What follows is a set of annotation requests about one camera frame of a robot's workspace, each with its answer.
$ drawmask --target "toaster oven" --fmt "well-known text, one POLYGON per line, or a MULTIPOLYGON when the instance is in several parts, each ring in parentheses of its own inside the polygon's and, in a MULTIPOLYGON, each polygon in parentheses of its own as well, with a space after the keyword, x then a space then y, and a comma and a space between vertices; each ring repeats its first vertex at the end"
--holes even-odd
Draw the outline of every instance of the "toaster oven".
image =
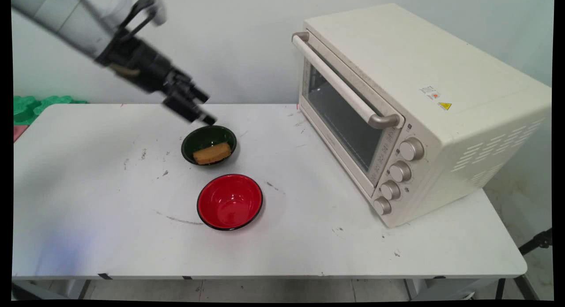
POLYGON ((301 111, 388 227, 482 188, 551 113, 550 87, 395 4, 292 43, 301 111))

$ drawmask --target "bread slice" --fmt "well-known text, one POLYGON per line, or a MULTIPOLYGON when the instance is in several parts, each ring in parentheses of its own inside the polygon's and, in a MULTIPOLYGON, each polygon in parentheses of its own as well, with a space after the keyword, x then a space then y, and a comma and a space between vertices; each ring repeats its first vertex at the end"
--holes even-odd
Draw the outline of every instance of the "bread slice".
POLYGON ((208 148, 198 150, 192 156, 197 164, 209 164, 228 158, 232 154, 232 148, 227 142, 221 144, 214 144, 208 148))

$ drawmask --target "yellow warning sticker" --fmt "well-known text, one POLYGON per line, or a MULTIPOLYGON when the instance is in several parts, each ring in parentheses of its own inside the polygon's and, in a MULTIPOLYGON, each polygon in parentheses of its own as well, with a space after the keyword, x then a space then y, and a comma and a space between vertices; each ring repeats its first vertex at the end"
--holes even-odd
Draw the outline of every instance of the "yellow warning sticker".
POLYGON ((438 103, 438 105, 442 106, 444 110, 449 110, 449 108, 452 106, 451 103, 438 103))

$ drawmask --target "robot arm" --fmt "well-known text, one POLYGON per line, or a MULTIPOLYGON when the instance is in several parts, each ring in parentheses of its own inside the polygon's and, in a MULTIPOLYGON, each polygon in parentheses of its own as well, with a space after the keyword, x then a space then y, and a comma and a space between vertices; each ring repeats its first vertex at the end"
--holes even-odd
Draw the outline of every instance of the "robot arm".
POLYGON ((95 62, 146 92, 160 91, 163 104, 192 122, 212 125, 216 119, 197 102, 208 95, 192 83, 190 76, 174 67, 153 47, 135 37, 147 23, 166 21, 161 0, 11 0, 12 7, 60 37, 95 62), (147 16, 133 30, 127 25, 136 15, 147 16))

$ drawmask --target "white label sticker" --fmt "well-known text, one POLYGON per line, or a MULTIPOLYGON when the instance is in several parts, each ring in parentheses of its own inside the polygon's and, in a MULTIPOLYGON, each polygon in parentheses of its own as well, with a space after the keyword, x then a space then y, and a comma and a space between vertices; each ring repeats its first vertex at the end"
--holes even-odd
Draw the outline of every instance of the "white label sticker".
POLYGON ((451 108, 452 103, 450 100, 447 100, 443 97, 440 92, 438 92, 433 86, 426 86, 424 88, 420 88, 420 91, 430 100, 435 102, 434 104, 437 105, 442 110, 449 110, 451 108))

